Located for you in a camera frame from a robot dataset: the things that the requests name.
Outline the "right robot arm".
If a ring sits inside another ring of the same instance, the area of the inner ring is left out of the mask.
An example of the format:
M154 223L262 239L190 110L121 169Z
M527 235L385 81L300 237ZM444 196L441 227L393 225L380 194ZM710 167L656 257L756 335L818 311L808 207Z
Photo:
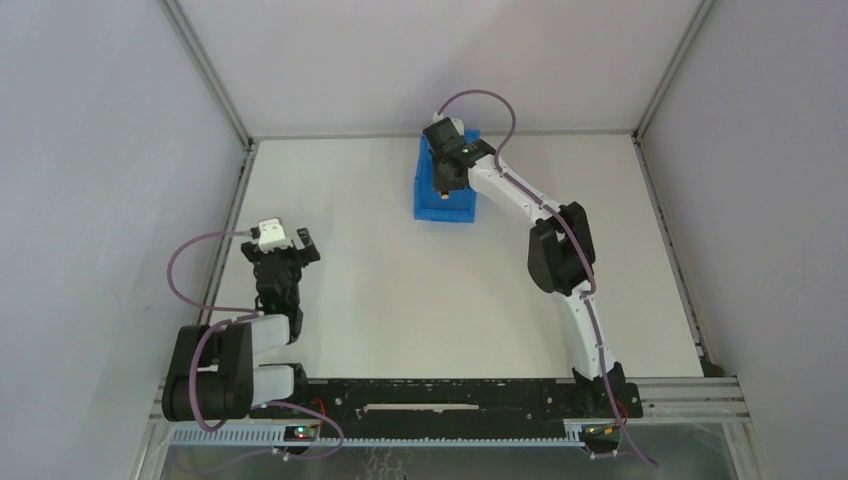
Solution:
M467 139L461 121L437 114L423 132L433 191L447 199L473 191L528 228L527 269L533 283L563 305L572 372L595 401L610 401L625 382L596 311L596 259L587 213L563 205L527 183L482 139Z

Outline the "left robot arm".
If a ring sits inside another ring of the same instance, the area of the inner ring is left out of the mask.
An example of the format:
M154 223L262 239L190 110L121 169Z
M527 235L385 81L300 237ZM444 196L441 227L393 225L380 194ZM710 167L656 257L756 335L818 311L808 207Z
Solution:
M171 422L194 421L212 432L226 420L248 416L256 405L305 395L301 364L260 364L257 357L299 339L300 282L320 253L308 229L298 230L296 246L274 219L243 235L240 250L253 267L255 304L238 309L234 320L179 330L162 396Z

